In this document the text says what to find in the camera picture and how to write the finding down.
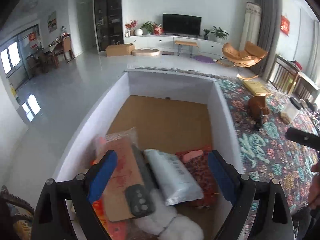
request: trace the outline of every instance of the ceiling light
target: ceiling light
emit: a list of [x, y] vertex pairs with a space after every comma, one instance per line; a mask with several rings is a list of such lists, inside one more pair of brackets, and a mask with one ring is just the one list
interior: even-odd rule
[[29, 12], [33, 8], [35, 8], [37, 5], [38, 5], [38, 0], [29, 1], [22, 7], [22, 11]]

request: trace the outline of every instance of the barcode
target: barcode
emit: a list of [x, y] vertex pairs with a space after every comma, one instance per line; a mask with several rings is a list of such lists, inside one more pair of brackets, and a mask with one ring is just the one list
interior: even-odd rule
[[177, 162], [177, 159], [174, 158], [174, 156], [168, 156], [168, 160], [169, 162], [175, 167], [175, 169], [177, 170], [177, 172], [180, 174], [180, 175], [186, 175], [183, 171], [183, 169], [181, 169], [181, 165], [179, 162]]

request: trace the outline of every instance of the red sign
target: red sign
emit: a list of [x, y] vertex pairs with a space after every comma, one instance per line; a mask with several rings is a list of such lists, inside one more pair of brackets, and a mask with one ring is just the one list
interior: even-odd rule
[[281, 31], [286, 34], [286, 35], [289, 35], [289, 32], [290, 32], [290, 22], [289, 20], [284, 17], [284, 16], [281, 16]]
[[36, 33], [32, 32], [29, 34], [29, 41], [34, 41], [36, 39]]

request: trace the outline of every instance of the tile floor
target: tile floor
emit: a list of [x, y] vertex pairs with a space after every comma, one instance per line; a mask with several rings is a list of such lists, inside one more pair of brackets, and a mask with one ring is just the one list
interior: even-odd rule
[[[85, 115], [125, 69], [136, 67], [193, 69], [230, 77], [238, 74], [237, 68], [201, 63], [182, 54], [179, 57], [106, 57], [89, 51], [69, 64], [61, 62], [58, 69], [32, 78], [18, 92], [21, 105], [34, 95], [41, 110], [30, 122], [22, 107], [18, 109], [29, 130], [5, 178], [9, 191], [35, 207], [45, 180], [52, 176]], [[252, 75], [249, 70], [242, 71], [244, 77]]]

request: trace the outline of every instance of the human hand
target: human hand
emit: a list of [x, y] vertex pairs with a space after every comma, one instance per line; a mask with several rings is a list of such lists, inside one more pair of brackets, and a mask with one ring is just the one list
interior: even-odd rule
[[[311, 167], [312, 172], [320, 171], [320, 163], [317, 163]], [[312, 184], [309, 190], [309, 207], [311, 209], [316, 209], [317, 206], [320, 206], [320, 176], [316, 174], [312, 179]]]

